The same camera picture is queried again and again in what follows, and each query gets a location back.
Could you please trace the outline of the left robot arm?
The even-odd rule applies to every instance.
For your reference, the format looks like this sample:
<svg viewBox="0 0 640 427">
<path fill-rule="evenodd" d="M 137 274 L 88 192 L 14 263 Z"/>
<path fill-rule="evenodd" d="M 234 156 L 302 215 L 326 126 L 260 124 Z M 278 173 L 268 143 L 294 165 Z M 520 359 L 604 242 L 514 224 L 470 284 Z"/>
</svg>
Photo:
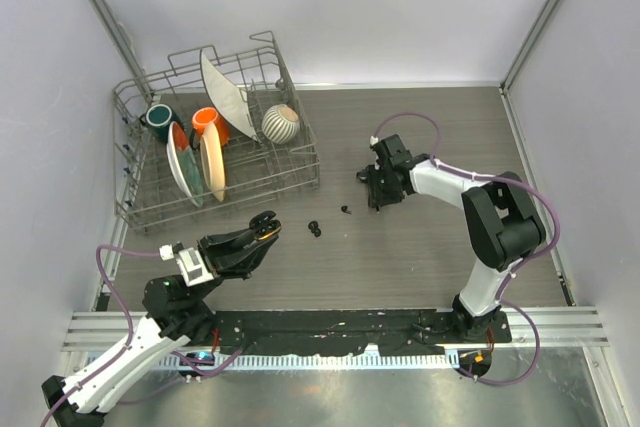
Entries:
<svg viewBox="0 0 640 427">
<path fill-rule="evenodd" d="M 247 280 L 279 238 L 275 212 L 264 211 L 247 228 L 208 235 L 195 246 L 165 244 L 152 257 L 173 261 L 175 275 L 154 278 L 144 288 L 146 309 L 126 335 L 89 366 L 68 377 L 53 375 L 41 389 L 46 421 L 59 426 L 101 426 L 106 414 L 157 361 L 186 346 L 211 340 L 216 316 L 206 297 L 224 281 Z"/>
</svg>

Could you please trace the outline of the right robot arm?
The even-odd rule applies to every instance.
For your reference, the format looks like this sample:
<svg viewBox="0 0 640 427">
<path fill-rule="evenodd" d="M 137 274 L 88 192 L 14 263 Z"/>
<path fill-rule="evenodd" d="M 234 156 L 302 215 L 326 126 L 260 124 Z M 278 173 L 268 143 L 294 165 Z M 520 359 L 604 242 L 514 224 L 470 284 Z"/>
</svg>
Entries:
<svg viewBox="0 0 640 427">
<path fill-rule="evenodd" d="M 500 310 L 499 291 L 520 261 L 546 239 L 546 230 L 520 178 L 455 168 L 428 154 L 414 156 L 397 135 L 370 139 L 374 163 L 357 173 L 376 211 L 413 194 L 434 197 L 464 213 L 475 262 L 452 302 L 451 327 L 472 342 L 484 335 Z"/>
</svg>

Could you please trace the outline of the black earbud charging case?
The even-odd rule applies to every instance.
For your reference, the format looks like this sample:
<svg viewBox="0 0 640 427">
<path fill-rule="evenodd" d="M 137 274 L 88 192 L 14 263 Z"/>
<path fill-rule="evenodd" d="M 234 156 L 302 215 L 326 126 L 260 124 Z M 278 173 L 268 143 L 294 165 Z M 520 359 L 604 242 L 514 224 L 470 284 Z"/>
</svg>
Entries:
<svg viewBox="0 0 640 427">
<path fill-rule="evenodd" d="M 281 231 L 281 222 L 274 211 L 267 210 L 250 220 L 249 229 L 253 232 L 255 241 L 262 241 L 277 235 Z"/>
</svg>

